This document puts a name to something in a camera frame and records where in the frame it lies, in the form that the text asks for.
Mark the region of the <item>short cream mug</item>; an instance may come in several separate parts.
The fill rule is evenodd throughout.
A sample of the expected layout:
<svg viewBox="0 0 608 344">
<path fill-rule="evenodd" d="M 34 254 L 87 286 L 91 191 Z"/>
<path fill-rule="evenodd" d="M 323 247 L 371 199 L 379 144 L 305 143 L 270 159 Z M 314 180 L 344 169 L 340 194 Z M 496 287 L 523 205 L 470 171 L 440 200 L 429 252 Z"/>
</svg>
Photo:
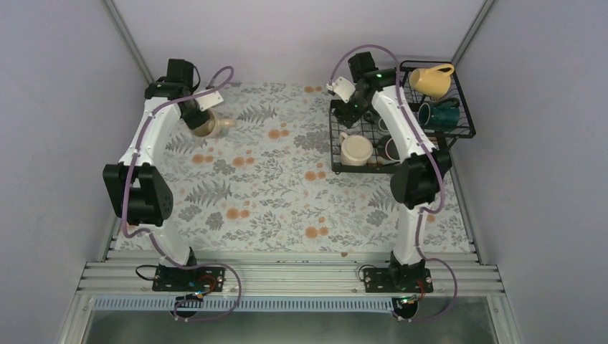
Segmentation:
<svg viewBox="0 0 608 344">
<path fill-rule="evenodd" d="M 365 166 L 374 152 L 368 138 L 362 135 L 339 133 L 340 162 L 345 166 Z"/>
</svg>

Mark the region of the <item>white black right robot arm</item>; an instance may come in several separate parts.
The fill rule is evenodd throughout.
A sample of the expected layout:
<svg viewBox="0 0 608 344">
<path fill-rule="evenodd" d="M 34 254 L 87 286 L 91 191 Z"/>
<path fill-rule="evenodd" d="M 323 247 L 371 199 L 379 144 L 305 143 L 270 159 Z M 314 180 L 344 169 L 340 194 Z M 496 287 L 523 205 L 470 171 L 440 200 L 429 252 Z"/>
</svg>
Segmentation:
<svg viewBox="0 0 608 344">
<path fill-rule="evenodd" d="M 376 113 L 386 123 L 397 150 L 398 163 L 390 191 L 399 204 L 397 239 L 387 267 L 366 266 L 359 273 L 367 293 L 433 291 L 432 277 L 422 251 L 425 221 L 440 212 L 445 202 L 444 177 L 452 167 L 450 154 L 437 149 L 421 129 L 399 83 L 399 68 L 380 70 L 368 45 L 342 56 L 351 80 L 331 75 L 328 92 L 334 95 L 330 114 L 351 128 L 366 113 Z"/>
</svg>

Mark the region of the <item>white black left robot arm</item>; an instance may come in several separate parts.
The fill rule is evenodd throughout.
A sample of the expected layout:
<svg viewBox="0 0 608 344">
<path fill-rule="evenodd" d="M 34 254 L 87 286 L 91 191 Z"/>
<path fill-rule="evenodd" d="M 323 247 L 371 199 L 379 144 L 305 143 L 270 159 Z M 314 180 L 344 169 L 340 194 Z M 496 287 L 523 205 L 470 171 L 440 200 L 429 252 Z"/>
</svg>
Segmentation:
<svg viewBox="0 0 608 344">
<path fill-rule="evenodd" d="M 168 137 L 177 122 L 195 129 L 209 120 L 193 98 L 200 84 L 198 69 L 184 59 L 170 59 L 166 75 L 144 92 L 144 113 L 127 151 L 103 169 L 103 180 L 120 229 L 127 239 L 147 236 L 159 250 L 161 264 L 174 267 L 171 281 L 181 290 L 199 282 L 191 247 L 171 229 L 173 194 L 158 169 Z"/>
</svg>

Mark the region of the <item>matte black mug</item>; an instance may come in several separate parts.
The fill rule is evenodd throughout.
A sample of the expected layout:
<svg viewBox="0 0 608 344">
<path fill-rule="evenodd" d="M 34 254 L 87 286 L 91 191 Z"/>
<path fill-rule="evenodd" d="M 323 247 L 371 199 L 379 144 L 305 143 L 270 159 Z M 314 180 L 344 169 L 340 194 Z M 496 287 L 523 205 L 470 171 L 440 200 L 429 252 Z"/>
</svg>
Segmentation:
<svg viewBox="0 0 608 344">
<path fill-rule="evenodd" d="M 385 135 L 378 141 L 376 150 L 378 154 L 385 160 L 400 161 L 396 144 L 390 135 Z"/>
</svg>

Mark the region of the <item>tall floral cream mug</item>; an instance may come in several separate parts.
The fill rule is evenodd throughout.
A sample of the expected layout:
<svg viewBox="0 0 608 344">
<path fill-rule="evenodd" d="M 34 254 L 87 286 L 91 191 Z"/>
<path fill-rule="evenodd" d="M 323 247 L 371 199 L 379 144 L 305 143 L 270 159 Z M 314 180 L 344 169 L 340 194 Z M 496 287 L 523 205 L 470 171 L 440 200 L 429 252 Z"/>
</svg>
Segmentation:
<svg viewBox="0 0 608 344">
<path fill-rule="evenodd" d="M 191 129 L 192 135 L 200 138 L 222 138 L 229 129 L 236 125 L 236 121 L 230 118 L 223 118 L 213 110 L 207 110 L 209 119 L 197 128 Z"/>
</svg>

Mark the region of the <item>dark grey mug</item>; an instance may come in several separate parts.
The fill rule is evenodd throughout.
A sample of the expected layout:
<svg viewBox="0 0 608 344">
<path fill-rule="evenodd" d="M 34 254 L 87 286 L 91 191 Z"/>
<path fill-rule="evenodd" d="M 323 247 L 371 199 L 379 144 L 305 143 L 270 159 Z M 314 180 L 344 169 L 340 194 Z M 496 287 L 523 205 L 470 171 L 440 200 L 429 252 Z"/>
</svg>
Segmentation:
<svg viewBox="0 0 608 344">
<path fill-rule="evenodd" d="M 382 119 L 382 117 L 374 112 L 374 111 L 368 111 L 365 115 L 364 115 L 364 120 L 370 124 L 373 125 L 374 129 L 384 135 L 388 135 L 389 134 L 389 129 L 387 127 L 387 124 L 385 123 L 385 121 Z"/>
</svg>

